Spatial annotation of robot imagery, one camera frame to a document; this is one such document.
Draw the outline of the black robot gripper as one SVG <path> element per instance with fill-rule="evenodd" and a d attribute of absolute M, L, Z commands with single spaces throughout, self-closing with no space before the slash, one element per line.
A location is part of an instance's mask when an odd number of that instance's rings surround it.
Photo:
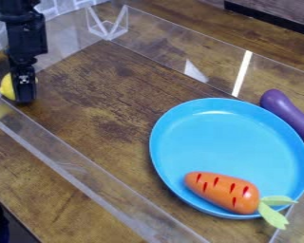
<path fill-rule="evenodd" d="M 37 77 L 32 65 L 36 57 L 48 52 L 45 17 L 36 10 L 14 14 L 0 12 L 6 25 L 11 88 L 18 103 L 30 103 L 37 97 Z"/>

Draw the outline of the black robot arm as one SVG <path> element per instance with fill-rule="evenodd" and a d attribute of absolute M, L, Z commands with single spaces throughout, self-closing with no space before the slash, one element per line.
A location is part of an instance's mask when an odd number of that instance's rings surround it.
<path fill-rule="evenodd" d="M 45 17 L 37 12 L 40 0 L 0 0 L 0 21 L 7 32 L 6 54 L 10 65 L 11 96 L 18 103 L 37 97 L 37 76 L 33 64 L 48 52 Z"/>

